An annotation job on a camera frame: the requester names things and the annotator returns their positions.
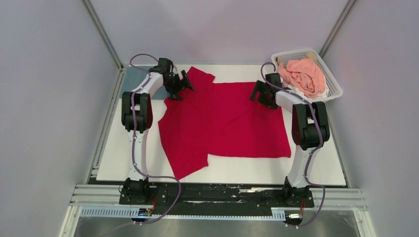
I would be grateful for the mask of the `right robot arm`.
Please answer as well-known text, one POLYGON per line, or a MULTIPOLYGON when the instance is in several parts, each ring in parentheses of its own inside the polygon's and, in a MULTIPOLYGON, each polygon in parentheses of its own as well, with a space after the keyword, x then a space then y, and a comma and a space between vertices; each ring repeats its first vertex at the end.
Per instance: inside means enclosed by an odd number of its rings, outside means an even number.
POLYGON ((309 181, 312 161, 330 138, 327 109, 323 102, 309 102, 302 96, 282 87, 278 73, 263 74, 250 97, 276 109, 282 107, 292 114, 292 139, 296 145, 293 164, 280 194, 287 206, 297 206, 310 198, 309 181))

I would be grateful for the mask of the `red t shirt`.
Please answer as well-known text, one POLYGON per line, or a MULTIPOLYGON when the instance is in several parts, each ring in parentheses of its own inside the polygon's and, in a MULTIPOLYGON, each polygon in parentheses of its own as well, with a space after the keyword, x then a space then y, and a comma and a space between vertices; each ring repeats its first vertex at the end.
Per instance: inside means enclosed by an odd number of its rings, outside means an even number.
POLYGON ((290 158, 280 108, 252 101, 255 82, 216 83, 195 67, 187 72, 193 89, 180 100, 165 99, 158 126, 174 176, 182 179, 206 166, 208 156, 290 158))

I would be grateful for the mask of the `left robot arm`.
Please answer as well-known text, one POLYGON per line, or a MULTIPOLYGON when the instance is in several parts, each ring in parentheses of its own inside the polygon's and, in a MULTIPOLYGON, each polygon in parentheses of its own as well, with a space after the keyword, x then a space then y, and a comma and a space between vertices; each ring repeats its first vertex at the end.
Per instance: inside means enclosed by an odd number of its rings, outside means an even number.
POLYGON ((180 92, 194 90, 184 70, 179 73, 171 60, 159 58, 139 86, 122 94, 121 122, 130 135, 131 163, 121 191, 121 204, 146 204, 151 199, 146 142, 153 124, 151 99, 161 87, 170 100, 182 100, 180 92))

